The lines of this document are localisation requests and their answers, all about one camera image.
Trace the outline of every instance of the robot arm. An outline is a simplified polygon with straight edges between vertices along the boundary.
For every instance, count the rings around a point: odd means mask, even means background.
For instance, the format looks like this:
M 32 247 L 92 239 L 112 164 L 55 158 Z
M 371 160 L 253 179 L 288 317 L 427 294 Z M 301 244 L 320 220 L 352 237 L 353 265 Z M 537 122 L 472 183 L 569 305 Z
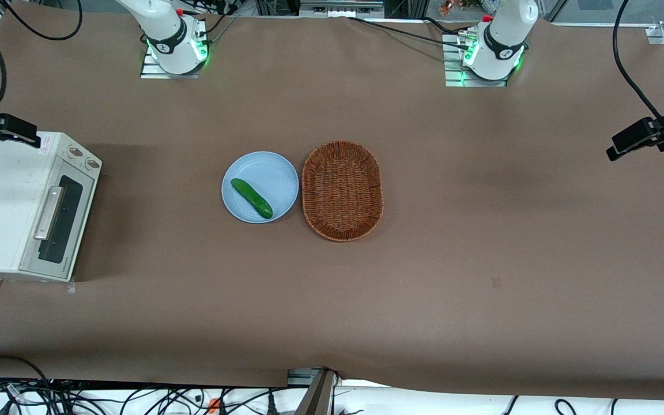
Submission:
M 469 29 L 477 35 L 463 63 L 481 78 L 506 78 L 519 63 L 527 35 L 539 14 L 534 0 L 501 0 L 493 21 L 483 21 Z
M 116 0 L 137 20 L 158 64 L 167 73 L 190 73 L 208 55 L 203 22 L 180 16 L 168 0 Z

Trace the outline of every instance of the cucumber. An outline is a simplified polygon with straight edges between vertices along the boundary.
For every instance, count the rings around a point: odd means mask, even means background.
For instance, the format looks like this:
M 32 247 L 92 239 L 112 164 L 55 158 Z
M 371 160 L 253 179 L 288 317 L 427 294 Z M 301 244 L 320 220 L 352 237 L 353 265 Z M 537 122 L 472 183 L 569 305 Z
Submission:
M 238 194 L 245 197 L 245 200 L 250 202 L 250 205 L 255 208 L 263 218 L 269 220 L 271 216 L 273 216 L 271 205 L 269 205 L 268 202 L 266 202 L 266 200 L 263 199 L 252 186 L 250 186 L 250 184 L 247 184 L 243 179 L 232 179 L 229 182 L 232 183 L 232 187 L 235 188 Z

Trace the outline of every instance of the plate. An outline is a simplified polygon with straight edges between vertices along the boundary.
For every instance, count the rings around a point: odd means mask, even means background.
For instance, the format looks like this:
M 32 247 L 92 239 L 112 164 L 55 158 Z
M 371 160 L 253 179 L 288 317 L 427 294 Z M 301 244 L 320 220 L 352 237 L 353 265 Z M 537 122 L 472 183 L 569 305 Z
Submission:
M 238 194 L 230 182 L 243 179 L 271 205 L 269 220 Z M 299 176 L 293 165 L 282 155 L 272 152 L 245 154 L 235 160 L 222 179 L 222 201 L 232 215 L 247 223 L 266 223 L 285 215 L 299 194 Z

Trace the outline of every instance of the sticker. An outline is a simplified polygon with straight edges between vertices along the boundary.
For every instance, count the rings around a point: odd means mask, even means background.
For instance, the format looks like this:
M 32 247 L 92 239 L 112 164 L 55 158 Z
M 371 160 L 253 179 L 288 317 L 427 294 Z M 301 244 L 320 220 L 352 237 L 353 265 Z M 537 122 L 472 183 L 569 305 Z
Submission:
M 40 154 L 47 154 L 50 152 L 50 146 L 53 144 L 55 134 L 43 134 L 40 136 Z
M 7 384 L 7 392 L 9 392 L 17 402 L 22 403 L 22 394 L 19 393 L 13 384 Z

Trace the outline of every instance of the brown woven basket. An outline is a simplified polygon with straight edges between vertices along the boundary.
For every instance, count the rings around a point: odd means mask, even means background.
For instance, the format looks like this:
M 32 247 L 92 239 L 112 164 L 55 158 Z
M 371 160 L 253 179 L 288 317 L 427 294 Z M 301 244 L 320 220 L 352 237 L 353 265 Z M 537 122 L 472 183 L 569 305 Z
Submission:
M 304 162 L 301 192 L 306 221 L 333 241 L 361 239 L 383 215 L 378 162 L 354 142 L 328 142 L 311 152 Z

